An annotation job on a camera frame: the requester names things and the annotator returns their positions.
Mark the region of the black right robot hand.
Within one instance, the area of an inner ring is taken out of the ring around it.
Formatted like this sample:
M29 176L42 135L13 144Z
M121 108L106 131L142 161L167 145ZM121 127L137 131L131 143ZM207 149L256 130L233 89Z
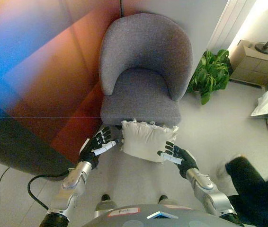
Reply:
M157 155L173 162L179 169L179 174L186 179L189 169L199 169L195 158L185 149L170 141L166 141L165 151L157 151Z

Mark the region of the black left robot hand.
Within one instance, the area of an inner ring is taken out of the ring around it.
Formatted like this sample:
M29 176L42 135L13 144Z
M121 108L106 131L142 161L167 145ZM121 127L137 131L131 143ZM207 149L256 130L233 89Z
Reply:
M89 162L94 169L99 163L99 156L109 151L118 142L118 139L111 139L111 129L107 126L97 132L91 139L86 139L80 149L79 161Z

